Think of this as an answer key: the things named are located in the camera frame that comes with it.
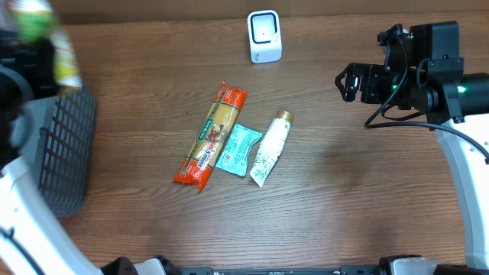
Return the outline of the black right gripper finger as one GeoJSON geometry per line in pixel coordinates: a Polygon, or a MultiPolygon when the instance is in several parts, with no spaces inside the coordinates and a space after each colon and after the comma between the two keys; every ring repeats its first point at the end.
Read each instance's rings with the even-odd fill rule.
{"type": "Polygon", "coordinates": [[[340,79],[342,85],[342,97],[346,102],[354,102],[360,90],[361,77],[356,75],[345,75],[340,79]]]}
{"type": "Polygon", "coordinates": [[[360,63],[350,63],[335,78],[335,85],[339,90],[355,89],[360,87],[362,67],[360,63]]]}

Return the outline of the white tube with gold cap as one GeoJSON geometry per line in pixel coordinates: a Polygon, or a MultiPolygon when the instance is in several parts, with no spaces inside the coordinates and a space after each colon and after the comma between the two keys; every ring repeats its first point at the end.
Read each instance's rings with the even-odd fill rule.
{"type": "Polygon", "coordinates": [[[264,135],[257,151],[250,176],[262,187],[283,152],[293,115],[286,110],[279,110],[264,135]]]}

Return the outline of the teal snack packet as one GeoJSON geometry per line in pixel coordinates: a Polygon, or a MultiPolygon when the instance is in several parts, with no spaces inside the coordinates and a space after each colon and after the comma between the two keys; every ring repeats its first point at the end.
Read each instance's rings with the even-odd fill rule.
{"type": "Polygon", "coordinates": [[[251,149],[262,135],[258,131],[236,124],[216,166],[226,172],[244,177],[248,170],[251,149]]]}

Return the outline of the orange spaghetti packet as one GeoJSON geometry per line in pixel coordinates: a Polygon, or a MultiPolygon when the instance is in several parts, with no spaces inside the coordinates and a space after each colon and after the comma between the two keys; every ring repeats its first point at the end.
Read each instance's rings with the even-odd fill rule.
{"type": "Polygon", "coordinates": [[[246,89],[222,82],[174,182],[197,185],[203,191],[247,97],[246,89]]]}

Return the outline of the green juice carton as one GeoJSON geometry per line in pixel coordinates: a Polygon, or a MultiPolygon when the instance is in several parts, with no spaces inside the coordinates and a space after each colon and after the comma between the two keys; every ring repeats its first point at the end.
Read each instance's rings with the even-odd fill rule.
{"type": "Polygon", "coordinates": [[[64,95],[82,90],[72,41],[50,1],[13,0],[8,5],[20,41],[36,51],[34,80],[64,95]]]}

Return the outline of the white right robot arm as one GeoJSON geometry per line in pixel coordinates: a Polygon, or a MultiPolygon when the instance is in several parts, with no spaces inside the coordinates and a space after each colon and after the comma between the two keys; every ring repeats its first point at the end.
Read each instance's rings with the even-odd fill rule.
{"type": "Polygon", "coordinates": [[[377,33],[384,64],[350,63],[335,78],[344,101],[377,104],[366,129],[434,131],[455,184],[465,232],[465,263],[420,255],[382,257],[374,274],[488,272],[488,74],[464,72],[455,21],[395,24],[377,33]]]}

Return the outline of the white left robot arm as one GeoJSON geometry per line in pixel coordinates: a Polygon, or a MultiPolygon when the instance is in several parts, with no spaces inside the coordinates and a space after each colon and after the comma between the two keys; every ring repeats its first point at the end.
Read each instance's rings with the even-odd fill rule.
{"type": "Polygon", "coordinates": [[[54,98],[53,44],[46,38],[23,44],[1,32],[1,256],[19,274],[176,274],[158,256],[139,264],[120,257],[104,267],[90,262],[39,193],[41,172],[20,150],[37,129],[27,101],[54,98]]]}

